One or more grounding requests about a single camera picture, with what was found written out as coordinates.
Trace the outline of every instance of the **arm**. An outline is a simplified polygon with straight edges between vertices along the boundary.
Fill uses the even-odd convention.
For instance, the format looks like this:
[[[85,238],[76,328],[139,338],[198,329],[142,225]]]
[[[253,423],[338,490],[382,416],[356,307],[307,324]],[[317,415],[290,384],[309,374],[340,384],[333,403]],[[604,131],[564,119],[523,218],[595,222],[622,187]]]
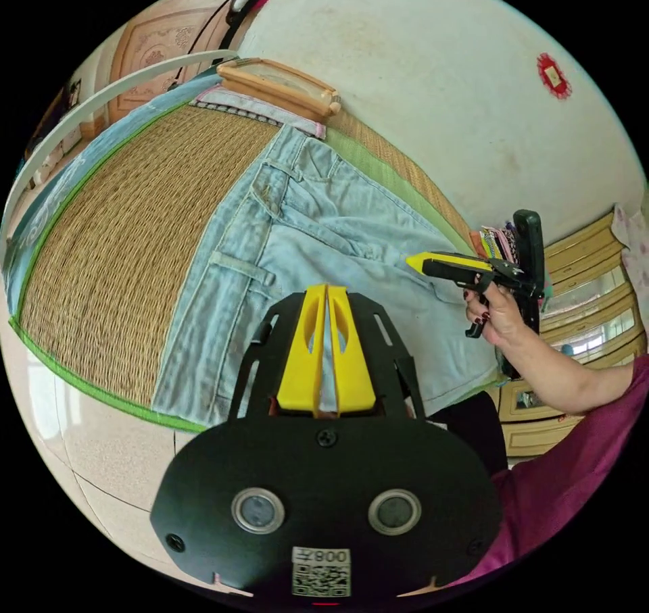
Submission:
[[[474,292],[466,295],[467,316],[486,324],[484,337],[507,360],[545,404],[568,414],[583,414],[619,399],[631,385],[633,364],[590,370],[552,349],[525,326],[512,295],[491,284],[485,291],[489,308]]]
[[[543,403],[567,414],[584,414],[616,401],[633,379],[633,363],[589,370],[527,327],[500,349]]]

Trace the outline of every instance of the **yellow and black tool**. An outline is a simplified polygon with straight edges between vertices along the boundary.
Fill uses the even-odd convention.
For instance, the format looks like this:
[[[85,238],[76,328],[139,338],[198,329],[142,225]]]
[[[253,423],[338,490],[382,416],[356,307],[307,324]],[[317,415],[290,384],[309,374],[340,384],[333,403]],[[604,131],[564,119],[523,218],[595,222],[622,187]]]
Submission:
[[[327,335],[337,413],[323,419]],[[414,360],[385,309],[315,286],[269,309],[227,421],[178,452],[150,520],[183,572],[268,610],[378,610],[433,577],[442,586],[468,574],[502,509],[473,449],[426,421]]]
[[[426,252],[413,255],[406,263],[418,273],[451,280],[462,289],[476,291],[480,302],[488,305],[484,291],[491,282],[509,289],[516,299],[525,324],[539,332],[539,300],[544,296],[545,264],[541,218],[537,212],[518,210],[514,214],[516,250],[520,263],[498,259],[481,259],[447,252]],[[473,324],[469,338],[479,338],[484,325]],[[516,370],[505,361],[503,371],[518,378]]]

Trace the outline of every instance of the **black strap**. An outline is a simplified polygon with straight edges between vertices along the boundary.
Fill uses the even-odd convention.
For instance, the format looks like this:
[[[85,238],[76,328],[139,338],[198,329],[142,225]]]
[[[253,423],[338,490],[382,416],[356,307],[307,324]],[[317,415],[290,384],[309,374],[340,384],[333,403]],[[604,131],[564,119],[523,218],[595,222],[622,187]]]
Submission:
[[[203,36],[203,33],[207,29],[208,25],[214,20],[214,17],[218,12],[225,7],[229,2],[232,0],[224,0],[217,8],[216,10],[212,13],[212,15],[206,20],[205,24],[201,27],[200,31],[196,35],[196,38],[193,40],[191,46],[189,47],[189,50],[187,51],[187,54],[191,54],[192,50],[196,47],[196,44],[198,43],[198,40]],[[235,33],[241,26],[241,23],[245,19],[246,15],[249,13],[249,11],[254,7],[259,0],[248,0],[248,2],[244,5],[241,11],[233,11],[232,8],[229,9],[228,11],[228,16],[226,17],[226,22],[230,26],[228,31],[226,32],[225,36],[223,39],[221,39],[221,42],[219,44],[218,49],[226,49],[230,43],[232,43],[232,39],[235,36]],[[216,64],[220,63],[222,59],[215,59],[212,62],[212,65],[215,66]],[[172,81],[171,85],[167,89],[168,91],[172,91],[174,88],[178,87],[178,79],[181,77],[181,73],[183,72],[183,68],[179,68],[178,72],[176,73],[176,76],[174,77],[174,80]]]

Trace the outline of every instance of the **door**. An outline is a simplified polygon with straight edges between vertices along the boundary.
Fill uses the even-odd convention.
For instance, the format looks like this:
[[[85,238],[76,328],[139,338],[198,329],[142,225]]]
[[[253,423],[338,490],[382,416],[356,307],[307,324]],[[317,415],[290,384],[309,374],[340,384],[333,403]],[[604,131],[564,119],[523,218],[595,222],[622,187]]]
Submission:
[[[111,66],[110,81],[151,66],[165,59],[187,54],[193,40],[214,10],[225,0],[161,0],[129,21],[120,39]],[[225,22],[228,5],[210,22],[194,46],[194,52],[216,49],[228,26]],[[251,20],[249,16],[239,29],[231,48],[235,49],[241,33]],[[185,68],[182,82],[205,70],[210,62]],[[108,105],[110,123],[123,118],[138,106],[163,93],[172,83],[176,71],[160,75],[150,82],[123,93]]]

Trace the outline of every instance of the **sleeve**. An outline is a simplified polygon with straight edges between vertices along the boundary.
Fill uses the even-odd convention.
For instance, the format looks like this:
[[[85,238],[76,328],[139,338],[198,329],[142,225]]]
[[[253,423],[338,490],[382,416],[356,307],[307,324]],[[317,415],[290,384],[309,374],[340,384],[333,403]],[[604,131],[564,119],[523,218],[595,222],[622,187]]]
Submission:
[[[590,412],[544,455],[494,477],[503,505],[500,534],[480,563],[455,584],[522,558],[551,539],[602,484],[640,417],[649,391],[649,355],[635,359],[618,400]]]

